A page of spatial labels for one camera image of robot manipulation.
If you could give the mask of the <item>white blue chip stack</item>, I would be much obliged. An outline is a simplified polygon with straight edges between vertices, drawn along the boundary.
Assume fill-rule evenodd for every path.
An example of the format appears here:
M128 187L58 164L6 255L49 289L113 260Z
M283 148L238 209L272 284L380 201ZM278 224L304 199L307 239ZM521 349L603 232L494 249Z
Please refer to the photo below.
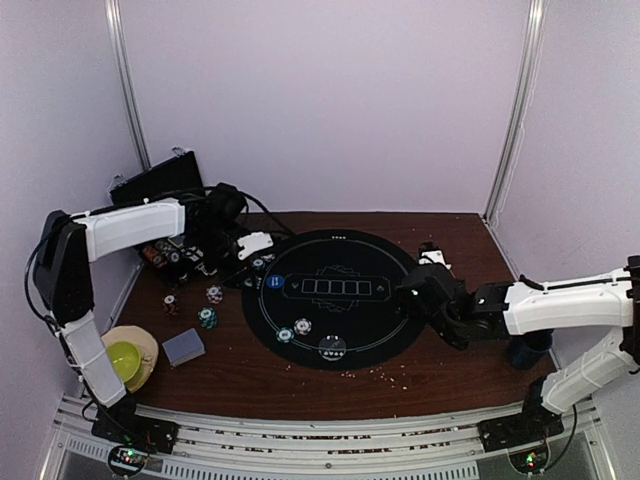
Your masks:
M297 336L309 335L312 331L312 322L307 318L299 318L294 322L293 330Z

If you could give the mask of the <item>clear dealer button disc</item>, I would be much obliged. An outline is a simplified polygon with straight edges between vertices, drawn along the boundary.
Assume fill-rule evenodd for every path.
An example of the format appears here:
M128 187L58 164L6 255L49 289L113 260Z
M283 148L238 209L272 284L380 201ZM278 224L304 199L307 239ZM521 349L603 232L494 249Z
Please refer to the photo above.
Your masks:
M346 352L346 342L337 335L327 335L318 344L318 352L323 360L335 362L341 360Z

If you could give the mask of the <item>aluminium frame post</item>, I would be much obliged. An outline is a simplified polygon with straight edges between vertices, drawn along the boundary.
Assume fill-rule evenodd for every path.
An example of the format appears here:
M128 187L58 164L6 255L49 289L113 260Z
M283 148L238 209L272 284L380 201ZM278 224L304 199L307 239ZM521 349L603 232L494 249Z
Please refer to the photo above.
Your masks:
M135 97L133 79L126 48L126 38L122 22L120 1L106 0L104 5L107 29L118 70L127 124L140 168L142 171L148 171L151 168L151 161Z
M529 2L516 90L498 167L483 214L484 221L488 225L496 225L498 222L498 215L515 169L516 157L524 135L524 119L538 70L546 10L546 1L531 0Z

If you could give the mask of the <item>right aluminium frame post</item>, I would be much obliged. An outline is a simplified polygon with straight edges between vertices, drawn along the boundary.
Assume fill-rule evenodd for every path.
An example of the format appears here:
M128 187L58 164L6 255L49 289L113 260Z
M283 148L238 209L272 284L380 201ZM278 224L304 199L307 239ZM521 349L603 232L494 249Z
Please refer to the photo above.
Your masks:
M546 10L546 1L531 0L529 2L516 90L498 167L483 214L484 221L488 225L496 225L498 222L498 215L515 169L516 157L524 135L524 119L538 70Z

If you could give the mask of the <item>green chip stack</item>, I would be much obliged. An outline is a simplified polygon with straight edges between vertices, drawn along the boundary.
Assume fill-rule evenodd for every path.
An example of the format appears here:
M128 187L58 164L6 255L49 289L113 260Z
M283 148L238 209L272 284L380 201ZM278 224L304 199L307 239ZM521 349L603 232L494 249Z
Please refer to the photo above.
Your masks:
M200 326L205 330L211 330L218 324L217 312L211 307L204 307L198 311L197 318Z

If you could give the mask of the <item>black poker chip case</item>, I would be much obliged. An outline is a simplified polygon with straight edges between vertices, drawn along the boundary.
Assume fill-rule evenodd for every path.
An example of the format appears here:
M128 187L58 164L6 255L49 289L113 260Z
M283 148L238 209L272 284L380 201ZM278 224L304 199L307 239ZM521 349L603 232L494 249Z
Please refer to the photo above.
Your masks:
M109 196L118 207L173 200L185 205L183 233L135 247L145 266L165 285L178 288L197 276L212 277L219 272L215 253L219 215L204 188L193 151L175 150L171 158L112 187Z

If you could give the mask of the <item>beige plate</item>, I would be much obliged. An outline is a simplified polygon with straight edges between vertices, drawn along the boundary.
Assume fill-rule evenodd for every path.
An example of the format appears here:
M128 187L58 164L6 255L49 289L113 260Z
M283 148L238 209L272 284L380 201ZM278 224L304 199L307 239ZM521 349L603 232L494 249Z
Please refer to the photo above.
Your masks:
M137 326L118 326L102 336L107 348L119 342L129 342L140 352L140 365L136 373L125 381L131 393L140 390L149 380L158 360L159 347L153 336Z

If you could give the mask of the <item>green plastic bowl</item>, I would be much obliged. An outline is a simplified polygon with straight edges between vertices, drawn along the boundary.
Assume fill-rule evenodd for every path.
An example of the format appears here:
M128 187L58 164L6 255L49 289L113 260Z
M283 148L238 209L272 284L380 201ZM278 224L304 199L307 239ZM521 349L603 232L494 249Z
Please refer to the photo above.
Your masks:
M142 355L135 344L128 341L115 342L107 347L107 354L115 372L124 383L136 376L142 363Z

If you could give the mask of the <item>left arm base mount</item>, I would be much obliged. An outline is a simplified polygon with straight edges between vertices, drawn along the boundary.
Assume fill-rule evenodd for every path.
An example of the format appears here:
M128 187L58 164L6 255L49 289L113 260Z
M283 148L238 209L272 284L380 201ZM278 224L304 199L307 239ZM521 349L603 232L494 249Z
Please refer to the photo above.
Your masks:
M125 396L111 407L97 404L91 433L113 443L107 466L117 478L138 475L156 454L173 452L179 425L137 413L137 403Z

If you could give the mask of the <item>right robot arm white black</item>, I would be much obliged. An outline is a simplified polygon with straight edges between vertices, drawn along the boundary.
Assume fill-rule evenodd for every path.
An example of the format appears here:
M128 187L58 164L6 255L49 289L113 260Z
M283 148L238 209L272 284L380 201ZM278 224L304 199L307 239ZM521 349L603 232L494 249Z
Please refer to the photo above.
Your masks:
M542 379L533 404L513 419L519 440L535 440L576 402L639 367L639 259L610 273L537 283L526 277L467 291L449 268L419 264L395 288L410 319L429 325L447 344L523 337L542 331L608 326L609 334L569 366Z

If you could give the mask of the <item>round black poker mat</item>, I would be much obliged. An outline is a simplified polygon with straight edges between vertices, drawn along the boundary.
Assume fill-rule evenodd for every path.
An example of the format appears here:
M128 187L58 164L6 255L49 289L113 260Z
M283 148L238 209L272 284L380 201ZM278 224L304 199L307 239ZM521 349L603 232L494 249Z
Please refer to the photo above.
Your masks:
M391 241L355 230L316 230L283 241L275 255L254 271L253 286L243 288L242 309L254 335L279 357L318 370L364 369L401 354L423 332L426 324L409 319L394 299L417 263ZM265 284L275 274L285 278L282 289ZM277 331L293 330L299 318L312 322L311 333L278 342ZM346 342L341 360L320 357L318 344L327 335Z

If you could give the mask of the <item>blue small blind button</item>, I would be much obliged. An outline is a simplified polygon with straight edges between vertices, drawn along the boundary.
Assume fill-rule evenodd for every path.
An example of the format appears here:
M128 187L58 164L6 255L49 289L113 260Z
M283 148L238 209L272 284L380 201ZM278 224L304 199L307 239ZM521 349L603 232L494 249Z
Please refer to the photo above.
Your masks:
M265 284L268 288L273 290L282 289L285 284L285 278L281 275L270 275L266 278Z

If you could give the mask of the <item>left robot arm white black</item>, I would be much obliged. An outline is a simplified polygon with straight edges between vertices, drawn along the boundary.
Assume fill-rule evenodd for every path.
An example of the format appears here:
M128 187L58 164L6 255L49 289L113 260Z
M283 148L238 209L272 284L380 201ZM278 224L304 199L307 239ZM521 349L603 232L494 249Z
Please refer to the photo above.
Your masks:
M39 318L59 340L70 368L101 407L106 429L123 444L144 424L124 403L130 393L112 366L96 320L97 265L135 251L168 287L226 272L236 277L250 259L275 245L267 231L237 217L250 196L230 185L163 191L118 205L46 217L25 266L24 289L44 306Z

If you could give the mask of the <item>aluminium front rail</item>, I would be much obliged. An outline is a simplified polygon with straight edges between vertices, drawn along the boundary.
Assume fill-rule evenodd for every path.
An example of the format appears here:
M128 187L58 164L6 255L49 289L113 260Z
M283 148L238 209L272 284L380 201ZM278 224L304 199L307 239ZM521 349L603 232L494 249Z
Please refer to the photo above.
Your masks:
M171 454L149 459L143 479L525 479L525 451L548 453L545 479L614 479L592 401L564 416L565 432L488 452L477 425L519 404L437 415L357 421L233 418L142 406L178 426Z

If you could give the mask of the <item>green fifty chip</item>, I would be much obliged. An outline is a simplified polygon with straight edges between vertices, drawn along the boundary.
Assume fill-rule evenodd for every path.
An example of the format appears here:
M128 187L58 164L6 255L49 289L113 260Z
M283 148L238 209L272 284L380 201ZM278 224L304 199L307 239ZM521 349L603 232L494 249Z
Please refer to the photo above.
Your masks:
M276 339L281 343L288 343L294 338L294 331L291 328L280 328L276 333Z

